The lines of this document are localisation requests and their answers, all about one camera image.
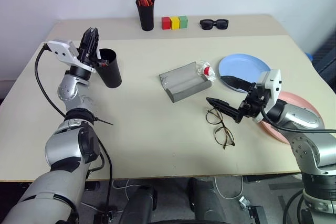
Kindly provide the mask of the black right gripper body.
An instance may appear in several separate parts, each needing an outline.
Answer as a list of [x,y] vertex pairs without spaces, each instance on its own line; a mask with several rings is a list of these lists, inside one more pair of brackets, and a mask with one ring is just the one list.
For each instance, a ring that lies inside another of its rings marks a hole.
[[258,88],[255,82],[241,82],[238,88],[247,91],[247,96],[238,108],[239,114],[234,119],[236,123],[240,123],[244,116],[256,118],[266,107],[271,96],[268,89]]

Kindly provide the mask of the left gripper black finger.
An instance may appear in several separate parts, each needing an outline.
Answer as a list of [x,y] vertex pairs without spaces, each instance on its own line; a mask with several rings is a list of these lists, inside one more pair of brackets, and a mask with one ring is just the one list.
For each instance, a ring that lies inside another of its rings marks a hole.
[[97,51],[99,32],[97,28],[90,28],[89,51]]
[[81,39],[79,49],[91,51],[92,50],[92,27],[88,28]]

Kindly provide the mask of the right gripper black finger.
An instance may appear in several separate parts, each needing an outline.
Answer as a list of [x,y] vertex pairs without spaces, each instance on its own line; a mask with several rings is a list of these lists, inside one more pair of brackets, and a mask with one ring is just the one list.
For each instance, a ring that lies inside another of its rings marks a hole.
[[255,90],[255,83],[250,83],[246,80],[234,76],[221,76],[220,79],[233,89],[244,93],[251,93]]
[[231,117],[235,122],[241,121],[241,114],[238,109],[231,107],[227,102],[220,99],[206,97],[206,101],[219,112],[222,112]]

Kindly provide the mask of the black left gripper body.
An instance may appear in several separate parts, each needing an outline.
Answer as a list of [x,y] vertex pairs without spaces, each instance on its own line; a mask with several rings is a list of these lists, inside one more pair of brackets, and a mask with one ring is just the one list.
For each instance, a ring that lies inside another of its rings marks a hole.
[[77,48],[77,52],[79,53],[77,59],[88,66],[91,67],[101,67],[101,58],[98,58],[98,54],[97,54],[97,49],[93,49],[90,52],[86,52],[84,49],[82,48]]

